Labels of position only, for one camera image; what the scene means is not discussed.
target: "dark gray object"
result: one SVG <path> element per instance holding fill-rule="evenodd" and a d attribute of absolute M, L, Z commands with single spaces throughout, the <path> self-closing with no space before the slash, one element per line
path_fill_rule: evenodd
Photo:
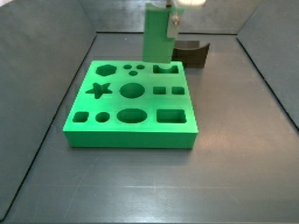
<path fill-rule="evenodd" d="M 99 34 L 6 223 L 299 222 L 299 137 L 235 36 L 186 69 L 193 150 L 72 149 L 62 132 L 93 60 L 141 60 L 143 35 Z"/>
<path fill-rule="evenodd" d="M 201 46 L 198 40 L 177 40 L 173 49 L 173 60 L 181 61 L 185 67 L 205 68 L 211 44 Z"/>
<path fill-rule="evenodd" d="M 238 39 L 299 128 L 299 1 L 265 1 Z"/>
<path fill-rule="evenodd" d="M 74 0 L 0 8 L 0 220 L 24 180 L 95 32 Z"/>
<path fill-rule="evenodd" d="M 237 34 L 262 0 L 209 0 L 202 10 L 187 10 L 181 32 Z M 146 3 L 165 0 L 80 0 L 98 32 L 143 32 Z"/>

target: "metal floor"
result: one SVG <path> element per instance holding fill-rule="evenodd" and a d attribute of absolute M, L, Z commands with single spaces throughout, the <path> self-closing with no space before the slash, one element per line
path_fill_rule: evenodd
<path fill-rule="evenodd" d="M 142 34 L 99 34 L 4 223 L 299 222 L 299 135 L 237 36 L 187 69 L 193 150 L 72 149 L 62 133 L 93 60 L 141 60 Z"/>

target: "green foam block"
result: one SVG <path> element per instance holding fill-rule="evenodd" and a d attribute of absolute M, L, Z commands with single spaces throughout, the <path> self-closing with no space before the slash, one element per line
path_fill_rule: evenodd
<path fill-rule="evenodd" d="M 182 62 L 93 61 L 63 132 L 72 147 L 193 148 Z"/>

